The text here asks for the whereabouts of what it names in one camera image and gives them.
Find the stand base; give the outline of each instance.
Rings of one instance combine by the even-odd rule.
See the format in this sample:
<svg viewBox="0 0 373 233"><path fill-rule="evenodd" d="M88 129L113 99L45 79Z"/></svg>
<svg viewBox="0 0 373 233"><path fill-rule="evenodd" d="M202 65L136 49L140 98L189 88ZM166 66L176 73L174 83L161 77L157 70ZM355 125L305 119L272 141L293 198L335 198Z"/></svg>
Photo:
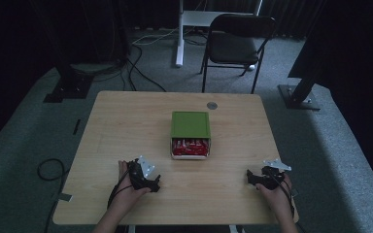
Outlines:
<svg viewBox="0 0 373 233"><path fill-rule="evenodd" d="M281 96L283 97L286 106L288 109L300 109L300 110L314 110L319 111L321 108L317 104L317 101L313 95L313 93L309 93L307 98L301 103L296 103L291 100L292 92L295 90L296 85L285 85L281 84L278 85L278 89L281 92Z"/></svg>
<svg viewBox="0 0 373 233"><path fill-rule="evenodd" d="M63 99L85 99L92 84L93 76L77 75L80 81L72 89L64 89L59 80L51 94L47 94L44 103L61 103Z"/></svg>

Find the small round object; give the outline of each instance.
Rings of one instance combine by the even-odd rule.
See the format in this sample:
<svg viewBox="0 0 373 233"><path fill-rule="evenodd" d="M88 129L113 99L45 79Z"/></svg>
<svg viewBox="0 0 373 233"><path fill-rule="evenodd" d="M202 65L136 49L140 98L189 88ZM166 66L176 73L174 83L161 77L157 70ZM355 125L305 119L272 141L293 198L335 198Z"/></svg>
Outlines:
<svg viewBox="0 0 373 233"><path fill-rule="evenodd" d="M210 110L215 110L218 107L218 104L215 102L208 102L207 107Z"/></svg>

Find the chair seat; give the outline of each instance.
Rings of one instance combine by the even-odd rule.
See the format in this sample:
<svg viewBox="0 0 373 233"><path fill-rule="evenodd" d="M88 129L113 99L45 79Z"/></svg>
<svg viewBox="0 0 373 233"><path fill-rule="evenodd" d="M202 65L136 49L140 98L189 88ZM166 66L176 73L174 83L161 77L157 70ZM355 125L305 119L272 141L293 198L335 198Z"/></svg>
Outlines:
<svg viewBox="0 0 373 233"><path fill-rule="evenodd" d="M253 38L214 33L210 45L209 58L215 63L252 65L258 62Z"/></svg>

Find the chair backrest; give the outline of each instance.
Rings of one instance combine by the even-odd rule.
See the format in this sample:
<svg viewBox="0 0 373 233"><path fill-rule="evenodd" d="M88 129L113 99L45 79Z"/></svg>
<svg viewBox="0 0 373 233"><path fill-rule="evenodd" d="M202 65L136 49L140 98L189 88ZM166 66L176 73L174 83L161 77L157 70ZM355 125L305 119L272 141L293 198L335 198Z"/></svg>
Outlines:
<svg viewBox="0 0 373 233"><path fill-rule="evenodd" d="M211 31L222 31L239 37L270 39L275 31L275 19L254 15L222 14L211 23Z"/></svg>

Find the green box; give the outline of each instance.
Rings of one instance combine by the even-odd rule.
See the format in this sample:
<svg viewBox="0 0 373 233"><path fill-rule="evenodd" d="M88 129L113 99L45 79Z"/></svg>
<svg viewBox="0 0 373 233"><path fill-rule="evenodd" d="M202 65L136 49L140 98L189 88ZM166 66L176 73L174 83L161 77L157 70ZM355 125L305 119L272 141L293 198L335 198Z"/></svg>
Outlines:
<svg viewBox="0 0 373 233"><path fill-rule="evenodd" d="M174 154L174 139L206 142L205 154ZM211 147L211 128L207 112L173 112L171 124L171 155L175 159L205 159Z"/></svg>

